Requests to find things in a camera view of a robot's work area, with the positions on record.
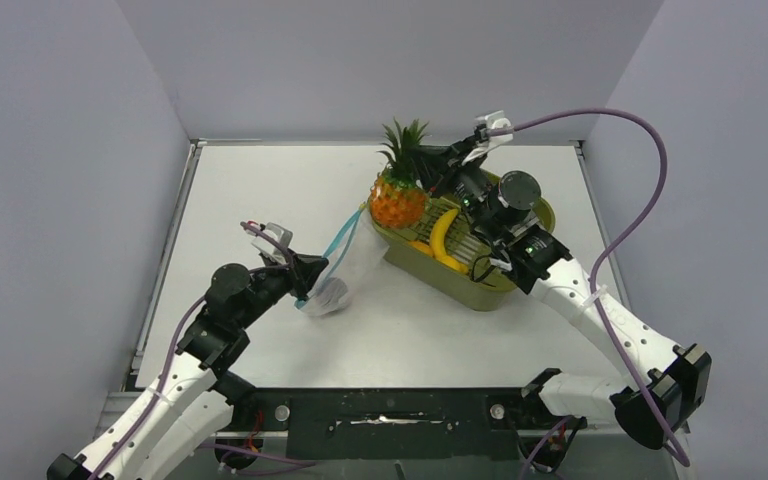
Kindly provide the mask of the orange toy pineapple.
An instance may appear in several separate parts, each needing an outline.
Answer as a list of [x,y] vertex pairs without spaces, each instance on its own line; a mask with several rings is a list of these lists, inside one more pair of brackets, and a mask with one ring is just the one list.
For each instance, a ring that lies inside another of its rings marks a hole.
[[422,217],[427,194],[420,186],[420,147],[428,123],[419,119],[402,125],[393,119],[384,125],[385,141],[378,151],[386,159],[367,199],[371,217],[381,226],[407,228]]

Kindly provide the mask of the clear zip top bag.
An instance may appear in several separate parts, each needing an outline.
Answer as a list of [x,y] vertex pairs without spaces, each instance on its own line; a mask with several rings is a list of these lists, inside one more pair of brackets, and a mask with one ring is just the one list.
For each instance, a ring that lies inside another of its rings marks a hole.
[[[322,317],[345,309],[378,267],[387,250],[387,242],[376,232],[371,215],[366,205],[362,204],[323,253],[323,257],[329,260],[328,267],[315,282],[308,299],[296,300],[295,308],[309,317]],[[340,278],[347,284],[348,302],[341,310],[322,313],[313,297],[323,281],[331,277]]]

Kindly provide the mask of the olive green plastic basket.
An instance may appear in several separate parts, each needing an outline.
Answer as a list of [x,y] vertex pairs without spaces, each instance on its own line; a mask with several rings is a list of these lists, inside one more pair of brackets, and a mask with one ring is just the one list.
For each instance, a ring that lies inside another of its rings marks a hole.
[[[472,310],[492,311],[514,289],[526,291],[535,281],[547,279],[549,266],[568,252],[555,242],[551,209],[532,175],[510,171],[498,177],[481,170],[490,181],[481,204],[468,206],[453,195],[433,198],[425,192],[425,211],[413,225],[391,229],[372,219],[388,244],[386,261]],[[408,245],[411,241],[429,245],[435,221],[454,208],[459,214],[445,246],[468,267],[466,274]]]

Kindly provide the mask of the purple red onion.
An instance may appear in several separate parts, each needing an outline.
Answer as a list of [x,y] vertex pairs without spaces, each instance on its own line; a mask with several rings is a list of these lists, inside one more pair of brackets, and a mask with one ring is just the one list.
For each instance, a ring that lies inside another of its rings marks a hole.
[[313,300],[316,301],[322,313],[330,313],[343,309],[348,302],[349,289],[340,278],[331,277],[323,281]]

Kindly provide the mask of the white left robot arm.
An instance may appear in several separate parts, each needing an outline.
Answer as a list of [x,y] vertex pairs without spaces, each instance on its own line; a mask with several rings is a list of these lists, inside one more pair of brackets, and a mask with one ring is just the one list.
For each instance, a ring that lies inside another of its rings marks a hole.
[[173,334],[159,376],[78,454],[59,455],[49,479],[163,479],[227,426],[255,387],[231,373],[249,346],[247,329],[282,298],[306,298],[326,258],[292,253],[287,265],[230,263]]

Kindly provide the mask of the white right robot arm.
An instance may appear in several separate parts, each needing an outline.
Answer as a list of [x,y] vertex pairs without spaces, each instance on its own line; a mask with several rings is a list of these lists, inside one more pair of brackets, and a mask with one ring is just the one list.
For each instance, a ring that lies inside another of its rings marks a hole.
[[563,317],[613,365],[613,377],[547,369],[526,387],[524,417],[545,427],[558,417],[618,425],[638,444],[667,447],[703,403],[712,359],[655,331],[598,285],[537,217],[542,189],[513,170],[498,179],[482,164],[488,151],[471,141],[414,150],[420,185],[450,195],[490,262],[522,292]]

